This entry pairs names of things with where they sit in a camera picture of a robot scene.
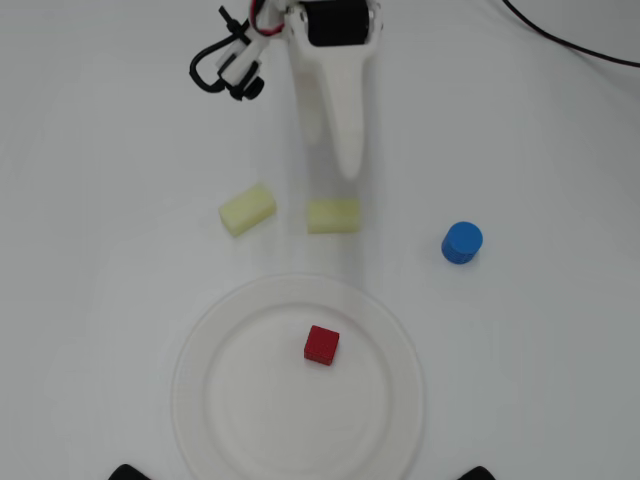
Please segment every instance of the white plate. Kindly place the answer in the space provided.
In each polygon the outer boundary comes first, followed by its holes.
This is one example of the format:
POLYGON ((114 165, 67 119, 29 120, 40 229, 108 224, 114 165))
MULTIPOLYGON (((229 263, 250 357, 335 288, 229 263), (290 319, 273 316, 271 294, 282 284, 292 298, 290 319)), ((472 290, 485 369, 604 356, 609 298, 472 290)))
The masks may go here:
POLYGON ((422 433, 422 375, 370 297, 324 277, 268 277, 200 320, 172 409, 198 480, 399 480, 422 433), (340 333, 331 367, 304 359, 312 325, 340 333))

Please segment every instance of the yellow sponge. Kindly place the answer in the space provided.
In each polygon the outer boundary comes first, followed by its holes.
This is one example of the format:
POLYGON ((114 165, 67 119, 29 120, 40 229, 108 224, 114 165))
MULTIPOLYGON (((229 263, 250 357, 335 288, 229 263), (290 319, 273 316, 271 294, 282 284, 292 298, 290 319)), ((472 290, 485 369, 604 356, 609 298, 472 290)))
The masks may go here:
POLYGON ((259 183, 220 207, 220 219, 234 237, 276 213, 276 201, 267 187, 259 183))
POLYGON ((355 233, 360 231, 358 200, 316 200, 307 211, 309 233, 355 233))

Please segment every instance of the white table surface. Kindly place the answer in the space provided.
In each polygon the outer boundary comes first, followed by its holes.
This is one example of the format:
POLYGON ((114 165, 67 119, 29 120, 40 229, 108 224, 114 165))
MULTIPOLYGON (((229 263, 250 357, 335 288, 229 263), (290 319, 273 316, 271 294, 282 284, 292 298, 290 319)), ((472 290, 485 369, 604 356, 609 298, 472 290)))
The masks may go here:
MULTIPOLYGON (((2 477, 106 480, 131 462, 190 480, 169 387, 191 327, 250 280, 315 272, 378 298, 415 342, 427 404, 410 480, 477 464, 637 478, 639 72, 536 36, 498 0, 388 1, 350 186, 302 143, 283 44, 255 102, 191 83, 219 5, 0 7, 2 477), (257 180, 277 218, 233 240, 217 207, 257 180), (306 235, 308 198, 353 190, 361 234, 306 235), (466 267, 439 250, 460 220, 485 234, 466 267)), ((640 60, 635 0, 517 5, 640 60)))

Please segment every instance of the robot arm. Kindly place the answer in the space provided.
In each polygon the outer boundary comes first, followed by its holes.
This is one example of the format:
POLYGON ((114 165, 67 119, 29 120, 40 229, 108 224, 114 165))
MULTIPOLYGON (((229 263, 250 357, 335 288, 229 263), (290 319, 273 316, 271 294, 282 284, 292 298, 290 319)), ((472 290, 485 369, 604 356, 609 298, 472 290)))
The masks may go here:
POLYGON ((255 99, 264 87, 260 54, 271 39, 285 39, 307 141, 318 142, 327 125, 342 174, 355 179, 365 144, 363 68, 377 49, 380 6, 375 0, 252 0, 249 20, 242 25, 224 8, 220 13, 231 36, 194 58, 190 73, 196 84, 209 93, 228 90, 236 100, 255 99), (217 62, 219 79, 209 85, 197 66, 224 47, 217 62))

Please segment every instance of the red block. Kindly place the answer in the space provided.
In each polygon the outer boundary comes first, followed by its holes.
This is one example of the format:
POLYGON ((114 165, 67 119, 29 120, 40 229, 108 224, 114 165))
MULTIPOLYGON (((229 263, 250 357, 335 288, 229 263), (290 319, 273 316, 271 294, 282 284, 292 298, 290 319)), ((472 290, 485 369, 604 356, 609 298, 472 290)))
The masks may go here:
POLYGON ((311 327, 307 345, 304 347, 304 358, 323 365, 331 365, 339 340, 339 333, 314 325, 311 327))

